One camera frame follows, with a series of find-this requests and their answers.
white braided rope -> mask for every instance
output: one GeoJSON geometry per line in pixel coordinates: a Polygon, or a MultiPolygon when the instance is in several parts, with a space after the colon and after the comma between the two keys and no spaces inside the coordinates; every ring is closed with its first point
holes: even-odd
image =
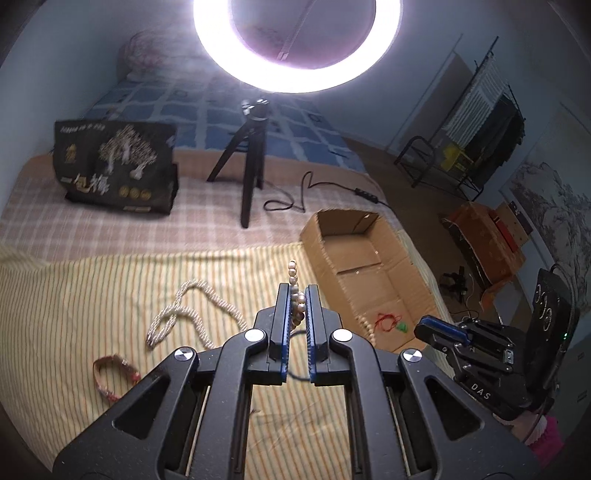
{"type": "Polygon", "coordinates": [[[201,315],[199,315],[198,312],[193,310],[191,307],[181,305],[181,302],[183,301],[183,296],[191,288],[198,288],[199,290],[201,290],[209,301],[211,301],[216,307],[218,307],[220,310],[223,310],[230,317],[236,320],[238,328],[240,328],[241,332],[245,332],[246,330],[248,330],[248,326],[246,325],[246,321],[244,320],[244,316],[242,315],[240,310],[238,310],[231,303],[228,303],[226,302],[226,300],[221,298],[212,288],[212,286],[209,285],[205,280],[197,280],[194,278],[183,283],[175,296],[174,303],[163,308],[160,311],[160,313],[157,314],[156,317],[154,317],[154,320],[150,325],[150,329],[146,334],[146,345],[148,345],[148,348],[152,349],[156,345],[158,345],[162,340],[164,340],[164,338],[170,333],[170,330],[173,329],[175,323],[177,322],[177,316],[179,315],[191,319],[191,322],[193,323],[193,326],[197,331],[199,339],[201,340],[203,346],[207,350],[215,348],[214,343],[205,331],[201,315]],[[166,324],[163,328],[158,330],[160,323],[162,323],[162,321],[166,318],[168,319],[166,321],[166,324]]]}

yellow object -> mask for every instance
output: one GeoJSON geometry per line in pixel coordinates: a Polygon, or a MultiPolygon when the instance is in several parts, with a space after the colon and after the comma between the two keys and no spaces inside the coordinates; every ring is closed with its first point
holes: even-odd
{"type": "Polygon", "coordinates": [[[466,171],[466,166],[460,161],[460,157],[465,158],[469,163],[472,163],[464,151],[454,143],[450,143],[443,149],[444,160],[441,162],[441,168],[445,171],[450,171],[456,167],[461,171],[466,171]]]}

plaid bedsheet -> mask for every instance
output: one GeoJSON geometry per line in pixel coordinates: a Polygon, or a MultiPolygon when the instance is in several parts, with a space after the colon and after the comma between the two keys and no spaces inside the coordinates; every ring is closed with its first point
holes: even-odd
{"type": "MultiPolygon", "coordinates": [[[[187,177],[179,183],[171,215],[154,216],[70,203],[55,179],[19,179],[0,218],[0,242],[46,261],[260,247],[299,241],[308,218],[325,208],[376,211],[401,229],[389,209],[335,187],[306,190],[306,213],[266,212],[266,200],[286,197],[270,187],[255,190],[250,227],[243,229],[241,185],[187,177]]],[[[299,187],[282,188],[299,202],[299,187]]]]}

yellow striped sheet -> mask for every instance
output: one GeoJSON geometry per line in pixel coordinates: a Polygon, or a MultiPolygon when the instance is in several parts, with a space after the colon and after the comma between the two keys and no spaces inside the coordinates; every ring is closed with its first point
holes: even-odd
{"type": "MultiPolygon", "coordinates": [[[[0,247],[0,401],[51,468],[58,452],[108,407],[93,383],[95,359],[119,353],[145,375],[180,345],[203,349],[184,319],[152,352],[145,347],[151,319],[185,280],[205,279],[252,324],[257,311],[274,305],[291,258],[298,261],[300,284],[314,283],[301,244],[56,264],[0,247]]],[[[189,291],[184,302],[202,314],[217,345],[238,332],[201,292],[189,291]]],[[[305,376],[305,336],[290,353],[291,369],[305,376]]],[[[125,391],[117,375],[107,376],[109,385],[125,391]]],[[[293,380],[255,387],[251,408],[247,478],[350,478],[342,388],[293,380]]]]}

red string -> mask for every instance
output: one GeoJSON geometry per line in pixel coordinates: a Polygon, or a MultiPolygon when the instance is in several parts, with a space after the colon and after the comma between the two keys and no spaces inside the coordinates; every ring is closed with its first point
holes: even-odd
{"type": "Polygon", "coordinates": [[[375,327],[376,329],[379,327],[384,332],[391,332],[396,328],[396,325],[400,320],[402,320],[402,315],[393,315],[391,313],[378,313],[378,320],[376,320],[375,322],[375,327]],[[384,320],[392,320],[390,328],[384,327],[384,320]]]}

